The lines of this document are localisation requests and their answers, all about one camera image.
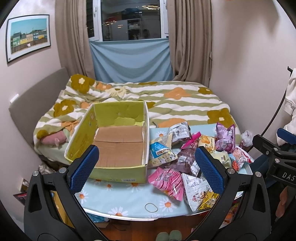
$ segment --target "light blue tablecloth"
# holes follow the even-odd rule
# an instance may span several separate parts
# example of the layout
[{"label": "light blue tablecloth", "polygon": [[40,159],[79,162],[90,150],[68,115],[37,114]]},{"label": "light blue tablecloth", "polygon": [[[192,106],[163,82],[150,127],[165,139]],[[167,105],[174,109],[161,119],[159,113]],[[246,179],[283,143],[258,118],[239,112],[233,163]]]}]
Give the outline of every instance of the light blue tablecloth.
[{"label": "light blue tablecloth", "polygon": [[[200,131],[214,136],[216,124],[191,126],[191,133]],[[150,129],[150,139],[167,133],[168,128]],[[149,169],[147,176],[155,170]],[[251,174],[243,167],[240,173]],[[117,219],[156,219],[194,214],[182,201],[170,198],[149,184],[130,184],[88,179],[80,193],[75,194],[86,212]]]}]

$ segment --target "floral blanket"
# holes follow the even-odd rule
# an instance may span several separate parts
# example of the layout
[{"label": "floral blanket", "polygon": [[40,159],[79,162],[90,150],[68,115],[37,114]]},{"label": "floral blanket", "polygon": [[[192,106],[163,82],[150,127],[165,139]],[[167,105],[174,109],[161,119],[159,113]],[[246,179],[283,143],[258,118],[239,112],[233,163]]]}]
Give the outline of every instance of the floral blanket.
[{"label": "floral blanket", "polygon": [[[180,81],[104,84],[80,74],[73,75],[54,106],[41,117],[34,130],[35,150],[40,139],[64,128],[72,136],[75,127],[95,102],[146,101],[150,127],[170,127],[187,121],[190,126],[235,123],[229,106],[205,86]],[[240,132],[236,127],[237,141]]]}]

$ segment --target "beige curtain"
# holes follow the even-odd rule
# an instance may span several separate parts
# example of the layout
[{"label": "beige curtain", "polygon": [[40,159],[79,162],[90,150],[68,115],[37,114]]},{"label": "beige curtain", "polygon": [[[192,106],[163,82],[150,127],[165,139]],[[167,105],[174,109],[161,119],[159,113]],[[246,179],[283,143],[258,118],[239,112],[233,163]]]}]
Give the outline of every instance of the beige curtain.
[{"label": "beige curtain", "polygon": [[61,66],[69,75],[95,79],[86,27],[86,0],[56,0],[55,27]]},{"label": "beige curtain", "polygon": [[167,0],[173,80],[208,87],[211,66],[210,0]]}]

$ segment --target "painting of colorful houses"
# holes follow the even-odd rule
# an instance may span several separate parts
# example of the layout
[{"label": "painting of colorful houses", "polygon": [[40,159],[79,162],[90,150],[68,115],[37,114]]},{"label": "painting of colorful houses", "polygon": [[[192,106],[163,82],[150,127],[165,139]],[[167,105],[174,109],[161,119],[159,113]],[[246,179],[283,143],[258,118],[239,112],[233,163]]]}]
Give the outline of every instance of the painting of colorful houses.
[{"label": "painting of colorful houses", "polygon": [[49,15],[11,18],[7,22],[7,62],[50,46]]}]

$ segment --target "screw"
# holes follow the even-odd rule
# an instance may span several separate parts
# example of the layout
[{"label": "screw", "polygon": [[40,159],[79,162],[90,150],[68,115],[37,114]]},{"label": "screw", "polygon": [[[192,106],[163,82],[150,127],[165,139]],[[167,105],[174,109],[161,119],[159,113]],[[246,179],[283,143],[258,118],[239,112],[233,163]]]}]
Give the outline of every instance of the screw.
[{"label": "screw", "polygon": [[67,168],[62,167],[59,169],[59,173],[65,173],[67,171]]},{"label": "screw", "polygon": [[36,176],[38,176],[38,174],[39,174],[39,171],[34,171],[32,175],[33,175],[34,177],[36,177]]},{"label": "screw", "polygon": [[261,176],[262,176],[260,172],[255,172],[255,175],[256,175],[257,177],[261,177]]},{"label": "screw", "polygon": [[233,168],[229,168],[229,169],[227,169],[227,172],[229,174],[234,174],[235,173],[235,170]]}]

